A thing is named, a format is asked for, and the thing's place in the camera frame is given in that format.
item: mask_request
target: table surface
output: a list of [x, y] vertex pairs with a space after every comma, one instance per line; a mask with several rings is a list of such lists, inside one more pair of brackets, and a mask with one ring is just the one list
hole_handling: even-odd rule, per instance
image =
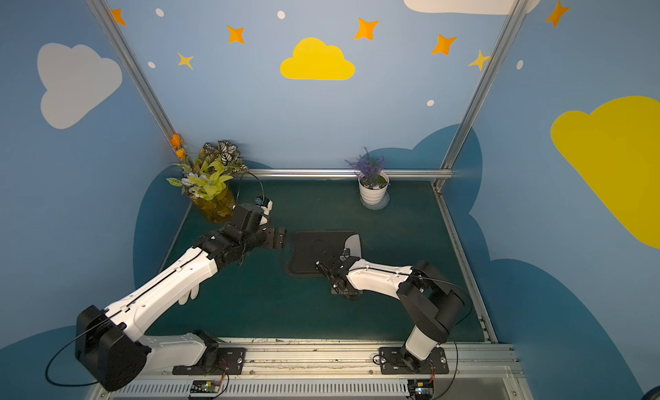
[[[389, 204], [365, 208], [355, 181], [263, 181], [273, 201], [272, 226], [287, 232], [351, 230], [360, 235], [362, 257], [378, 264], [432, 263], [450, 282], [465, 288], [429, 182], [393, 181]], [[243, 181], [240, 202], [261, 194], [258, 183]], [[193, 206], [174, 243], [166, 267], [193, 242], [220, 225]], [[413, 322], [399, 300], [364, 292], [356, 301], [330, 293], [325, 278], [289, 277], [280, 251], [255, 249], [241, 267], [231, 264], [200, 284], [199, 296], [173, 305], [149, 328], [149, 335], [178, 335], [203, 329], [216, 337], [405, 340]], [[472, 312], [451, 333], [456, 341], [483, 341]]]

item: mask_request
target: green leaf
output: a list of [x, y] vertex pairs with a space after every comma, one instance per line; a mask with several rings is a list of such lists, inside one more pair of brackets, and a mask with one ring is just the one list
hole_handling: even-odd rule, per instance
[[210, 163], [210, 166], [212, 166], [216, 172], [223, 173], [225, 166], [220, 162], [220, 161], [213, 161]]
[[174, 185], [175, 187], [184, 186], [184, 183], [177, 180], [176, 178], [167, 178], [167, 181], [169, 182], [170, 185]]
[[206, 191], [206, 193], [209, 194], [212, 198], [215, 196], [215, 194], [218, 193], [218, 188], [214, 187], [213, 185], [204, 185], [203, 188], [204, 191]]
[[182, 167], [186, 172], [193, 172], [193, 168], [191, 168], [189, 164], [186, 164], [184, 162], [181, 162], [179, 164], [172, 164], [172, 165]]
[[233, 176], [231, 176], [231, 175], [222, 175], [222, 176], [220, 176], [220, 177], [218, 178], [218, 182], [229, 181], [229, 180], [231, 180], [232, 178], [233, 178]]
[[190, 181], [190, 183], [192, 183], [194, 185], [201, 186], [201, 187], [203, 187], [204, 185], [209, 183], [208, 181], [203, 180], [198, 176], [190, 176], [190, 177], [188, 177], [188, 180]]

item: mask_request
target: black mounting plate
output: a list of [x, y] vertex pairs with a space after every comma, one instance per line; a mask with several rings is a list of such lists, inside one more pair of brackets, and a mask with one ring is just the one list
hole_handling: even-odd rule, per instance
[[[381, 359], [385, 359], [385, 362], [380, 364], [380, 372], [382, 374], [431, 374], [430, 363], [417, 372], [409, 371], [406, 367], [397, 366], [397, 364], [403, 364], [400, 346], [380, 347], [378, 348], [378, 354]], [[428, 360], [433, 362], [433, 369], [436, 374], [449, 374], [450, 367], [442, 347], [435, 347], [431, 354], [428, 355]]]
[[244, 347], [218, 347], [216, 353], [218, 359], [227, 362], [227, 369], [224, 369], [224, 364], [219, 362], [215, 364], [195, 364], [194, 366], [175, 366], [172, 369], [172, 374], [175, 376], [203, 376], [205, 374], [220, 376], [223, 369], [231, 376], [241, 374], [245, 362]]

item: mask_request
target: aluminum frame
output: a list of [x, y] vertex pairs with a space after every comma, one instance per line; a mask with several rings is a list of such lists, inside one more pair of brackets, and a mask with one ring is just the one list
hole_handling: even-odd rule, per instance
[[117, 56], [119, 56], [129, 76], [133, 79], [135, 87], [137, 87], [137, 90], [144, 99], [144, 103], [146, 103], [151, 114], [154, 115], [156, 123], [169, 141], [172, 135], [176, 133], [174, 126], [169, 120], [165, 108], [161, 105], [161, 101], [158, 100], [156, 92], [146, 79], [146, 75], [140, 67], [133, 49], [131, 49], [128, 41], [115, 23], [115, 20], [112, 18], [108, 3], [106, 0], [85, 1], [96, 17], [98, 24], [101, 25], [103, 32], [108, 36], [112, 48], [117, 52]]
[[[350, 169], [252, 169], [251, 173], [264, 179], [343, 179], [357, 178], [358, 172]], [[451, 178], [451, 170], [384, 170], [391, 180], [446, 180]]]
[[[506, 21], [502, 26], [502, 30], [499, 32], [498, 39], [496, 40], [495, 46], [491, 52], [491, 58], [488, 60], [488, 65], [486, 65], [486, 68], [479, 78], [479, 82], [476, 85], [472, 99], [467, 106], [463, 120], [459, 124], [458, 129], [454, 134], [454, 138], [451, 141], [450, 147], [447, 149], [447, 153], [442, 160], [440, 169], [450, 170], [453, 167], [454, 162], [456, 161], [456, 158], [461, 151], [461, 148], [463, 148], [463, 144], [465, 143], [467, 135], [470, 133], [470, 129], [472, 129], [472, 125], [474, 124], [474, 121], [476, 120], [476, 117], [481, 110], [481, 106], [488, 96], [488, 92], [491, 90], [491, 86], [495, 81], [495, 77], [499, 72], [499, 68], [502, 66], [504, 58], [506, 57], [511, 44], [516, 38], [518, 29], [520, 29], [520, 25], [522, 25], [523, 19], [527, 15], [528, 2], [529, 0], [516, 0], [513, 7], [509, 11], [509, 15], [507, 16]], [[437, 190], [442, 188], [443, 183], [444, 180], [441, 179], [434, 181], [434, 185]]]
[[497, 343], [498, 339], [495, 335], [495, 329], [491, 323], [491, 317], [488, 315], [488, 310], [486, 310], [486, 305], [484, 304], [484, 300], [481, 297], [481, 293], [479, 292], [479, 287], [476, 285], [474, 274], [472, 273], [470, 264], [467, 262], [467, 257], [465, 256], [463, 246], [461, 245], [461, 240], [458, 238], [458, 232], [456, 231], [456, 227], [451, 220], [449, 208], [447, 208], [447, 204], [445, 203], [445, 199], [442, 197], [441, 193], [437, 192], [436, 190], [433, 190], [433, 193], [436, 195], [436, 200], [442, 214], [442, 219], [444, 220], [445, 226], [447, 227], [447, 232], [450, 235], [451, 245], [453, 246], [454, 252], [456, 253], [458, 264], [461, 266], [461, 272], [463, 273], [463, 278], [465, 279], [465, 283], [467, 285], [467, 291], [470, 293], [470, 298], [472, 299], [472, 304], [474, 305], [474, 311], [479, 316], [480, 321], [483, 322], [491, 343]]
[[[221, 346], [245, 347], [245, 360], [240, 376], [232, 381], [280, 381], [313, 380], [368, 380], [371, 383], [389, 382], [392, 379], [429, 378], [428, 374], [383, 375], [380, 367], [372, 362], [380, 346], [401, 346], [402, 341], [380, 340], [301, 340], [294, 338], [220, 338]], [[450, 365], [450, 373], [436, 375], [437, 380], [453, 377], [458, 365], [457, 379], [501, 378], [512, 399], [531, 400], [524, 372], [518, 362], [514, 347], [508, 344], [458, 343], [458, 353], [453, 343], [441, 345]], [[209, 376], [209, 379], [220, 376]], [[153, 370], [140, 374], [134, 382], [161, 381], [181, 384], [193, 376], [174, 376], [172, 368]], [[108, 397], [100, 386], [93, 386], [87, 400], [103, 400]]]

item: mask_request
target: orange star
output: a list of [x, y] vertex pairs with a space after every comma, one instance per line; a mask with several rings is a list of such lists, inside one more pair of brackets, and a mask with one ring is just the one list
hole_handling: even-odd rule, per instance
[[126, 22], [121, 18], [121, 9], [111, 10], [111, 12], [118, 24], [126, 25]]
[[358, 19], [360, 19], [360, 30], [358, 31], [358, 34], [355, 35], [355, 40], [358, 40], [361, 37], [366, 37], [368, 40], [374, 40], [374, 28], [375, 25], [378, 24], [378, 21], [365, 22], [361, 18]]
[[546, 22], [552, 22], [554, 27], [557, 27], [557, 23], [559, 23], [559, 19], [564, 16], [564, 13], [566, 13], [570, 9], [569, 7], [562, 7], [562, 1], [559, 0], [557, 2], [557, 6], [554, 8], [554, 12], [550, 15], [548, 20]]
[[433, 49], [433, 52], [431, 52], [431, 55], [435, 55], [436, 53], [444, 53], [445, 55], [450, 54], [450, 46], [453, 43], [453, 41], [457, 40], [457, 37], [452, 37], [450, 39], [438, 35], [438, 46], [436, 46], [435, 49]]
[[227, 29], [229, 29], [229, 34], [230, 34], [229, 43], [233, 43], [235, 41], [245, 43], [243, 41], [243, 31], [245, 30], [245, 28], [234, 29], [233, 27], [228, 25]]

